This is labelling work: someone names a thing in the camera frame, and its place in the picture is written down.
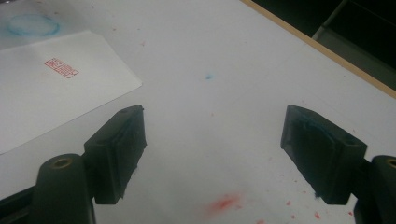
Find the blue circle mark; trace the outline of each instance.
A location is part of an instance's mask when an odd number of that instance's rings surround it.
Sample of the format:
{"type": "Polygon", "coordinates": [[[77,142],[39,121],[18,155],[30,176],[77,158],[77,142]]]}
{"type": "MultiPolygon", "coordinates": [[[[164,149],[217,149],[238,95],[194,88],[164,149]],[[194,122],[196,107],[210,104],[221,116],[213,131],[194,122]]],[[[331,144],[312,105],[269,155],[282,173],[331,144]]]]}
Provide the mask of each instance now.
{"type": "Polygon", "coordinates": [[[47,16],[26,14],[13,17],[8,22],[7,29],[14,35],[47,36],[57,34],[60,25],[47,16]]]}

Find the red paint splatter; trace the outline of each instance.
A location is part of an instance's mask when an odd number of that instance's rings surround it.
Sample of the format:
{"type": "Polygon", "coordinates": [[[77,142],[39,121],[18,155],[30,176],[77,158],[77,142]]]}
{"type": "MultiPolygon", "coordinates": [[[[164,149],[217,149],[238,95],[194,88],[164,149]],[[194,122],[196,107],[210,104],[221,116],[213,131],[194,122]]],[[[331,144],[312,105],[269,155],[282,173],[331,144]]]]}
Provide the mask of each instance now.
{"type": "Polygon", "coordinates": [[[226,194],[206,208],[207,217],[220,215],[231,208],[241,209],[241,196],[239,194],[226,194]]]}
{"type": "Polygon", "coordinates": [[[320,219],[320,215],[318,212],[315,212],[315,218],[320,219]]]}

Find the white table surface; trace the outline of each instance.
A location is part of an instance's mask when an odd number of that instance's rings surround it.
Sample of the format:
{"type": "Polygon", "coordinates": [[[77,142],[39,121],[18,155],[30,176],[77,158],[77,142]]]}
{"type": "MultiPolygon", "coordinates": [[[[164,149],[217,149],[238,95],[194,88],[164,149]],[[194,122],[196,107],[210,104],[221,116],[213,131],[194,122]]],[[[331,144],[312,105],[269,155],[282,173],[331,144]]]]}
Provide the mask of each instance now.
{"type": "Polygon", "coordinates": [[[396,156],[393,98],[237,0],[34,6],[72,27],[65,34],[104,36],[143,86],[1,155],[0,198],[33,186],[44,161],[82,154],[84,142],[130,105],[145,107],[148,146],[124,199],[95,206],[97,223],[354,223],[355,199],[316,200],[280,148],[288,104],[358,137],[369,146],[367,160],[396,156]],[[227,197],[229,209],[208,211],[227,197]]]}

